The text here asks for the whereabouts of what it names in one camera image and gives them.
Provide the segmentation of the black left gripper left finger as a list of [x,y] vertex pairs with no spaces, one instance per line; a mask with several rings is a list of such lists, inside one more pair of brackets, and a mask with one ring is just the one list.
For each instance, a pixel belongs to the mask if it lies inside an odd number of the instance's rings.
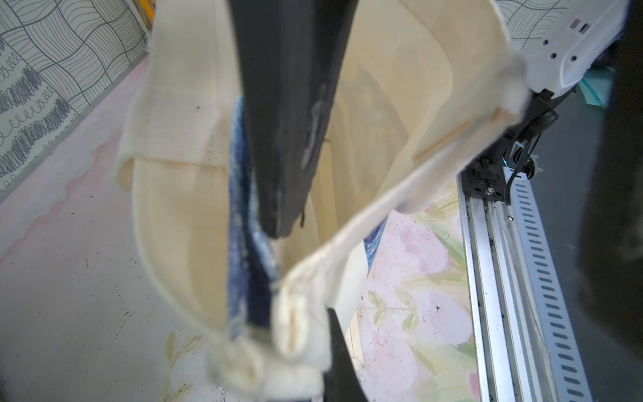
[[263,231],[305,209],[357,9],[355,1],[231,1]]

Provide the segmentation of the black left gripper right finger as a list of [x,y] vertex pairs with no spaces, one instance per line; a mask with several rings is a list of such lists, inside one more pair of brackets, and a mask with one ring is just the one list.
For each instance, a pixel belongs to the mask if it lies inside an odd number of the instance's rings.
[[642,3],[629,6],[579,248],[591,319],[642,355]]

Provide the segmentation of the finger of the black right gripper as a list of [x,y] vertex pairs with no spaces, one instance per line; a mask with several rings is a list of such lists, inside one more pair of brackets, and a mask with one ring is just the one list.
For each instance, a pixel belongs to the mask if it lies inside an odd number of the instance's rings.
[[368,402],[353,368],[338,315],[332,308],[328,308],[327,313],[331,336],[332,364],[323,375],[323,401]]

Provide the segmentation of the starry night canvas tote bag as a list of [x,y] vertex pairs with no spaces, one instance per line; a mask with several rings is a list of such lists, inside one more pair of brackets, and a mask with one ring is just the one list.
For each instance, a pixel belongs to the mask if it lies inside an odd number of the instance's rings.
[[117,183],[214,380],[324,394],[377,230],[522,119],[526,75],[494,1],[160,2]]

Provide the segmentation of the aluminium mounting rail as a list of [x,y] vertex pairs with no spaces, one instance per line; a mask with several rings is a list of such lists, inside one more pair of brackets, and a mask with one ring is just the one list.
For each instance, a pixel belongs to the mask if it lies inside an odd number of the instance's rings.
[[519,174],[511,204],[458,179],[482,401],[590,401],[532,186]]

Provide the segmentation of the pink floral table mat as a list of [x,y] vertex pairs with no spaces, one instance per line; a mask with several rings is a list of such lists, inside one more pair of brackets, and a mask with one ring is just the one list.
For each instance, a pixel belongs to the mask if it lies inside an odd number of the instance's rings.
[[[4,401],[235,401],[152,284],[114,165],[140,63],[1,205]],[[480,399],[458,189],[393,213],[352,335],[371,401]]]

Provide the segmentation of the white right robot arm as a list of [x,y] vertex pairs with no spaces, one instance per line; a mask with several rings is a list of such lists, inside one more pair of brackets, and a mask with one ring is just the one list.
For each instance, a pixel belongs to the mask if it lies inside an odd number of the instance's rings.
[[639,1],[501,1],[524,119],[369,238],[346,401],[639,401],[641,127],[616,132]]

